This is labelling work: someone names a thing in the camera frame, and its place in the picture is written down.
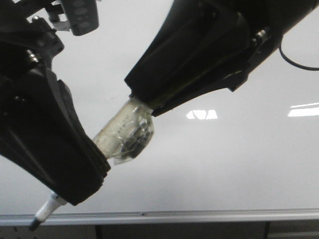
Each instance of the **bolt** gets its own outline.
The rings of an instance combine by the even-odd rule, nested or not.
[[[39,62],[39,59],[31,50],[28,49],[26,52],[29,54],[29,58],[31,61],[36,62],[36,63]]]
[[[251,41],[252,41],[254,47],[257,46],[257,39],[256,38],[252,38]]]
[[[256,33],[256,37],[261,39],[262,43],[268,40],[268,34],[265,30],[260,30],[259,32]]]
[[[32,18],[32,22],[35,22],[35,21],[37,21],[37,20],[39,20],[39,19],[40,19],[39,16],[34,16],[34,17]]]

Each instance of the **black plastic housing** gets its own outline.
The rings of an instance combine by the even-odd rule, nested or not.
[[[29,23],[11,0],[0,1],[0,154],[77,205],[99,190],[110,165],[51,71],[63,48],[43,18]]]
[[[61,4],[75,36],[99,27],[96,0],[61,0]]]
[[[211,91],[234,91],[318,4],[318,0],[175,0],[125,82],[154,116]]]

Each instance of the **white whiteboard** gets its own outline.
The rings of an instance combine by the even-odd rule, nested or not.
[[[65,50],[53,70],[71,89],[93,137],[128,99],[124,78],[146,50],[171,0],[98,3],[100,28],[83,37],[61,32]],[[284,39],[294,60],[319,66],[319,10]],[[156,133],[134,161],[111,169],[103,187],[57,213],[319,208],[319,74],[273,54],[239,90],[213,92],[154,119]],[[215,110],[217,119],[188,119]],[[33,214],[49,190],[0,158],[0,215]]]

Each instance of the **white marker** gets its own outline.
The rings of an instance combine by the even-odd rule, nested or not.
[[[29,227],[30,231],[34,231],[38,226],[45,222],[45,220],[60,206],[67,204],[63,198],[57,195],[55,192],[51,191],[51,196],[49,200],[40,208],[39,211],[35,214],[31,226]]]

